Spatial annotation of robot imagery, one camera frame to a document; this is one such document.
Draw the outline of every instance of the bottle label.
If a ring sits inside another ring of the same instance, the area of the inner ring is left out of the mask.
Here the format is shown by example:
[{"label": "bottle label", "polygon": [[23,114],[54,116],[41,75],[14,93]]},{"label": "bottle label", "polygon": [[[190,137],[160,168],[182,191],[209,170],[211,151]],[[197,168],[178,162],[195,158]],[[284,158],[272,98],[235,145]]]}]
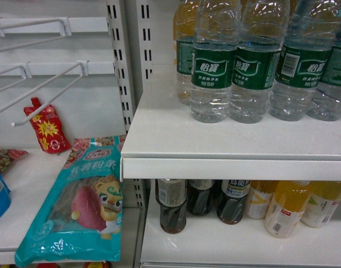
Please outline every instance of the bottle label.
[{"label": "bottle label", "polygon": [[293,227],[299,223],[303,212],[284,209],[272,198],[265,218],[266,228],[272,235],[278,238],[286,238],[291,234]]},{"label": "bottle label", "polygon": [[262,219],[268,210],[273,193],[259,192],[250,187],[244,212],[251,218]]},{"label": "bottle label", "polygon": [[202,88],[228,88],[236,51],[194,48],[192,83]]},{"label": "bottle label", "polygon": [[214,180],[189,180],[189,183],[197,190],[207,190],[210,189],[215,182]]},{"label": "bottle label", "polygon": [[341,87],[341,47],[333,46],[321,81]]},{"label": "bottle label", "polygon": [[306,205],[302,221],[312,227],[324,226],[334,214],[340,200],[327,200],[312,194]]},{"label": "bottle label", "polygon": [[276,70],[279,83],[297,88],[315,88],[329,59],[328,51],[311,51],[283,46]]},{"label": "bottle label", "polygon": [[180,74],[191,75],[193,63],[193,38],[188,37],[176,41],[176,71]]},{"label": "bottle label", "polygon": [[158,180],[159,201],[168,207],[177,207],[186,201],[186,180]]},{"label": "bottle label", "polygon": [[222,191],[229,197],[242,198],[248,194],[250,180],[223,180]]},{"label": "bottle label", "polygon": [[247,89],[268,89],[275,79],[280,52],[257,52],[238,48],[232,82]]}]

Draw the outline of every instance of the red package with yellow starburst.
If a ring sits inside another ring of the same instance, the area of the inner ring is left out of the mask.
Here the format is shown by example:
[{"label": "red package with yellow starburst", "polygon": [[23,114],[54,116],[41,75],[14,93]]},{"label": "red package with yellow starburst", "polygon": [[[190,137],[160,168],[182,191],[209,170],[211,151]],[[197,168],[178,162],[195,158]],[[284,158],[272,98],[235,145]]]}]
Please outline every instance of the red package with yellow starburst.
[{"label": "red package with yellow starburst", "polygon": [[[26,116],[41,106],[39,99],[36,97],[31,98],[31,103],[33,107],[24,108]],[[30,123],[35,130],[37,140],[44,152],[57,154],[71,148],[62,131],[60,118],[52,105],[46,106],[30,120]]]}]

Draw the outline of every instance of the plastic water bottle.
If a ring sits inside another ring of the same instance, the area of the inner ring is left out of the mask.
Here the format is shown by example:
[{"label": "plastic water bottle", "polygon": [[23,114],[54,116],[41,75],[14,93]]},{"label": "plastic water bottle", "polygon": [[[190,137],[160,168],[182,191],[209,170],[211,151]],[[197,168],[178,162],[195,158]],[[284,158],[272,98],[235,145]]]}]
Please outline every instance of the plastic water bottle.
[{"label": "plastic water bottle", "polygon": [[341,0],[300,0],[290,20],[270,97],[270,114],[298,121],[323,74],[341,22]]},{"label": "plastic water bottle", "polygon": [[322,121],[341,118],[341,26],[307,115]]},{"label": "plastic water bottle", "polygon": [[173,30],[176,39],[176,93],[178,100],[189,105],[195,16],[199,1],[179,0],[174,14]]},{"label": "plastic water bottle", "polygon": [[201,0],[195,20],[190,108],[204,123],[224,120],[241,17],[240,0]]},{"label": "plastic water bottle", "polygon": [[257,123],[267,111],[280,49],[289,21],[290,0],[248,0],[239,31],[229,115]]}]

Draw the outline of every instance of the store shelf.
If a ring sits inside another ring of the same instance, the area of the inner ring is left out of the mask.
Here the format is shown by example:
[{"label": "store shelf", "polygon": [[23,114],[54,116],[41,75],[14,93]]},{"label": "store shelf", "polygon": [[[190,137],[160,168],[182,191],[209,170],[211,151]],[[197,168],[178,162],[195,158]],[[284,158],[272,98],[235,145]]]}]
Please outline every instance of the store shelf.
[{"label": "store shelf", "polygon": [[[69,151],[60,155],[50,155],[39,149],[27,151],[26,157],[15,161],[3,173],[11,190],[12,203],[0,218],[0,264],[14,264],[15,251],[69,155]],[[140,216],[139,208],[123,210],[121,261],[113,263],[112,267],[133,267]]]},{"label": "store shelf", "polygon": [[271,236],[263,219],[245,215],[238,224],[227,225],[218,219],[215,208],[204,217],[188,213],[186,226],[178,234],[164,232],[159,216],[153,190],[143,240],[143,268],[341,267],[341,203],[325,227],[311,228],[300,222],[286,239]]},{"label": "store shelf", "polygon": [[123,146],[125,179],[341,180],[341,120],[201,123],[178,102],[172,66],[153,70]]}]

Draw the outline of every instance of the green bottle label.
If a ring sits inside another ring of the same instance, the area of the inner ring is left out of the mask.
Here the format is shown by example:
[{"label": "green bottle label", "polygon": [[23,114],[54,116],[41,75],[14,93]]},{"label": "green bottle label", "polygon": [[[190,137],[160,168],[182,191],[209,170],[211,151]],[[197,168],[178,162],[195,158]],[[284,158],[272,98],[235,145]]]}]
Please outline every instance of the green bottle label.
[{"label": "green bottle label", "polygon": [[229,87],[235,54],[235,50],[194,49],[192,83],[202,88]]},{"label": "green bottle label", "polygon": [[258,52],[238,48],[232,82],[247,89],[268,89],[275,79],[280,53]]},{"label": "green bottle label", "polygon": [[276,80],[297,88],[315,88],[329,59],[330,50],[312,51],[283,46]]},{"label": "green bottle label", "polygon": [[321,81],[341,87],[341,47],[333,46]]},{"label": "green bottle label", "polygon": [[191,75],[193,65],[193,38],[176,41],[176,70],[180,74]]}]

